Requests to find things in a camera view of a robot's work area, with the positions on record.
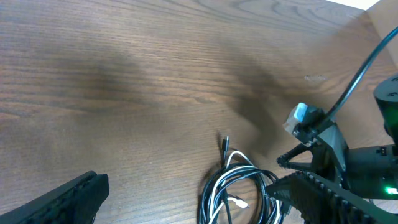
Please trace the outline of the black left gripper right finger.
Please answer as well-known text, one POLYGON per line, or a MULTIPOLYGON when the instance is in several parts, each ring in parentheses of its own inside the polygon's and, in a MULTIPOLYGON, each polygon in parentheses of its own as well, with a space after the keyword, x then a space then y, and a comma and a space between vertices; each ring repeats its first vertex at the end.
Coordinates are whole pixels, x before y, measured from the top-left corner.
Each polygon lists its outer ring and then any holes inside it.
POLYGON ((268 186, 267 193, 295 207, 307 223, 397 223, 397 215, 313 172, 285 176, 268 186))

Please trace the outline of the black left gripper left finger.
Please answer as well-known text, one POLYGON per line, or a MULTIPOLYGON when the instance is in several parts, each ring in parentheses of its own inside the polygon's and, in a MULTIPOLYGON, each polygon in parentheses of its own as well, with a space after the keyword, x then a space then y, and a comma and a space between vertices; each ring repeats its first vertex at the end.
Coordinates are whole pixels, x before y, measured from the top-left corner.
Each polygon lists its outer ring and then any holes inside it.
POLYGON ((93 223, 108 195, 108 175, 89 171, 1 215, 1 223, 93 223))

